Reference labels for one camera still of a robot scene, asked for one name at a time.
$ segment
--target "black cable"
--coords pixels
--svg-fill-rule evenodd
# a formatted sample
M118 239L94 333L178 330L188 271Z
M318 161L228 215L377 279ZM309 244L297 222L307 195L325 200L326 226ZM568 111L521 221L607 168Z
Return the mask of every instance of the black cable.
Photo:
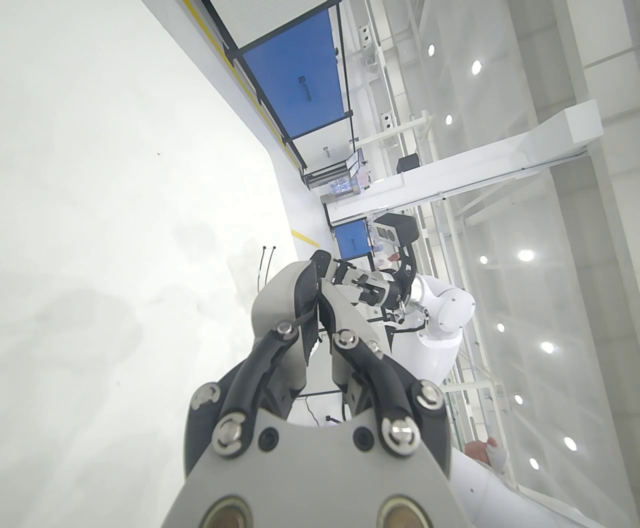
M311 409L309 408L309 401L308 401L309 396L307 396L305 398L305 403L307 404L307 410L311 413L311 416L313 416L314 421L316 422L316 425L318 427L320 427L320 423L318 422L318 420L316 420L316 416L311 412Z
M271 255L269 255L269 263L267 264L267 273L264 276L264 283L267 284L269 280L269 267L271 265L271 259L273 258L273 252L276 250L276 246L272 247Z
M260 257L260 267L258 268L258 293L260 293L260 272L262 271L262 261L264 260L264 252L266 251L267 246L262 246L262 256Z
M306 398L309 396L323 396L325 394L336 394L342 392L339 388L335 390L322 390L320 392L309 392L308 394L298 394L297 398Z
M416 328L394 328L393 332L394 333L411 333L411 332L419 332L421 330L424 330L425 327L427 326L427 322L425 321L424 323L422 323L420 326L416 327Z

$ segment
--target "black box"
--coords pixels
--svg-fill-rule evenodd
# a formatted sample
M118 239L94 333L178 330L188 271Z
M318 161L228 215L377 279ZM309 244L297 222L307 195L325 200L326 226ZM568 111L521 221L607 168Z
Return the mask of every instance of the black box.
M411 169L417 169L419 166L420 158L418 158L418 154L409 154L408 156L401 157L398 160L396 172L400 174L401 172L407 172Z

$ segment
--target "blue screen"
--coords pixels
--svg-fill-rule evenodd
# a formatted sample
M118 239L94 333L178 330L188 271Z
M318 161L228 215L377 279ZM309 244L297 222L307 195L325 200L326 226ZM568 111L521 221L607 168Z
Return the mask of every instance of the blue screen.
M289 137L344 116L328 11L244 53Z
M352 259L353 257L359 257L371 251L367 224L364 220L345 223L336 226L333 230L338 240L338 249L340 250L341 258Z

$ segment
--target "white floor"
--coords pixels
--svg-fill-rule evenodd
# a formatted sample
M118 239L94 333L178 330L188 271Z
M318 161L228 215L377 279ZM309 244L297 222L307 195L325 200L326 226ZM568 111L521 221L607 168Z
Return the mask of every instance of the white floor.
M274 166L141 2L3 2L0 49L0 525L157 528L296 258Z

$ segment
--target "yellow floor stripe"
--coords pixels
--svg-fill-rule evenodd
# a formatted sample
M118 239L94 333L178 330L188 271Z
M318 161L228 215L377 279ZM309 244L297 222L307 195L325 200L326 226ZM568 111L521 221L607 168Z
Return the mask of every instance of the yellow floor stripe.
M313 242L313 240L311 240L311 238L305 237L302 233L298 233L298 231L296 231L295 229L291 230L291 234L295 238L297 238L299 240L302 240L303 242L306 242L307 244L312 245L314 248L320 249L320 244L318 244L317 242Z
M287 156L289 156L289 159L291 160L291 163L293 163L293 165L295 165L297 168L300 168L300 164L293 157L293 155L289 152L289 150L287 149L287 147L283 143L282 138L280 137L280 134L278 133L276 128L273 126L273 123L271 123L271 120L267 117L267 115L264 113L264 110L262 109L262 107L258 104L258 101L255 98L253 92L243 83L242 77L240 77L240 74L233 67L233 64L231 64L231 62L229 62L229 59L227 59L227 55L225 55L225 52L223 51L223 49L216 42L216 39L213 38L213 35L209 31L209 28L207 27L207 25L202 20L202 17L200 16L200 14L196 11L196 9L193 7L193 5L191 4L191 2L189 0L182 0L182 2L187 7L187 9L189 10L189 13L191 13L191 16L194 18L194 20L198 23L198 25L200 26L200 29L204 32L205 35L207 35L207 38L213 44L213 47L218 52L218 55L220 55L220 57L225 62L227 67L231 70L231 73L233 73L234 77L236 78L236 80L238 81L240 86L243 87L243 90L246 92L247 96L249 97L249 99L251 100L253 105L257 108L258 112L262 116L262 119L264 120L265 123L267 123L267 126L271 129L271 132L273 133L274 137L282 144L282 147L283 147L284 151L287 153Z

